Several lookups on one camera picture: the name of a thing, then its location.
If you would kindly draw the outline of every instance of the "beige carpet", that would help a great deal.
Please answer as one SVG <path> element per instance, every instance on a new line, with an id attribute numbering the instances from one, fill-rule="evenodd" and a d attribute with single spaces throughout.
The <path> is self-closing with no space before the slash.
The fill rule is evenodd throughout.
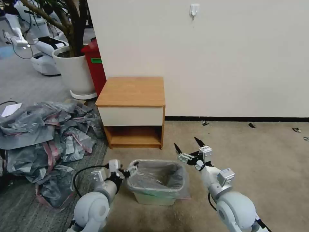
<path id="1" fill-rule="evenodd" d="M 174 122 L 165 124 L 164 146 L 159 149 L 108 149 L 105 161 L 120 159 L 176 160 L 173 143 L 183 152 L 198 149 L 194 136 L 213 148 L 213 165 L 232 168 L 234 190 L 248 196 L 272 231 L 308 231 L 309 136 L 308 123 Z M 300 127 L 301 133 L 292 131 Z M 200 174 L 187 166 L 190 200 L 173 206 L 140 205 L 124 186 L 116 195 L 106 231 L 227 231 L 207 201 Z"/>

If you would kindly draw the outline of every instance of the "white wall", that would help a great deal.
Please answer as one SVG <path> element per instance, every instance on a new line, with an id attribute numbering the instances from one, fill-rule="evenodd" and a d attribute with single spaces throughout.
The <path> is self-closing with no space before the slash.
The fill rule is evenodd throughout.
<path id="1" fill-rule="evenodd" d="M 163 76 L 167 116 L 309 117 L 308 0 L 88 3 L 106 76 Z"/>

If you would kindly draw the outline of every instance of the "wooden tabletop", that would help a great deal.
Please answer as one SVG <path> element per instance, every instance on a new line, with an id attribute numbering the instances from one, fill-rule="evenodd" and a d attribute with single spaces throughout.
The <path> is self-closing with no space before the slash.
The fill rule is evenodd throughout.
<path id="1" fill-rule="evenodd" d="M 163 107 L 162 77 L 110 77 L 96 105 L 98 107 Z"/>

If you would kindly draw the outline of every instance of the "gray plastic sheet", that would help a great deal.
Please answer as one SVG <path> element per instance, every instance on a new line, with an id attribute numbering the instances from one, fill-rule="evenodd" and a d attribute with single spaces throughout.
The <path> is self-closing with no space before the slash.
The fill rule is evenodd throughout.
<path id="1" fill-rule="evenodd" d="M 72 198 L 72 179 L 75 171 L 71 167 L 56 165 L 36 186 L 39 201 L 54 209 L 62 208 Z"/>
<path id="2" fill-rule="evenodd" d="M 183 165 L 159 159 L 138 159 L 130 165 L 137 161 L 138 173 L 126 181 L 130 191 L 164 198 L 190 198 L 188 173 Z"/>
<path id="3" fill-rule="evenodd" d="M 75 161 L 92 153 L 96 140 L 86 133 L 90 127 L 101 133 L 102 129 L 100 117 L 91 111 L 78 101 L 39 102 L 0 117 L 0 149 L 7 150 L 7 171 L 37 183 L 59 159 Z"/>
<path id="4" fill-rule="evenodd" d="M 7 151 L 7 171 L 25 176 L 31 183 L 42 180 L 55 160 L 47 143 Z"/>

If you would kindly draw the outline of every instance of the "black baseboard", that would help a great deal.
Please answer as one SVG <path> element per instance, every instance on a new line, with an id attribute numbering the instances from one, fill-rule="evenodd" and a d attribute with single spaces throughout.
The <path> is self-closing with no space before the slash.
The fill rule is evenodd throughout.
<path id="1" fill-rule="evenodd" d="M 243 121 L 243 122 L 309 122 L 309 118 L 288 117 L 185 117 L 165 116 L 165 121 Z"/>

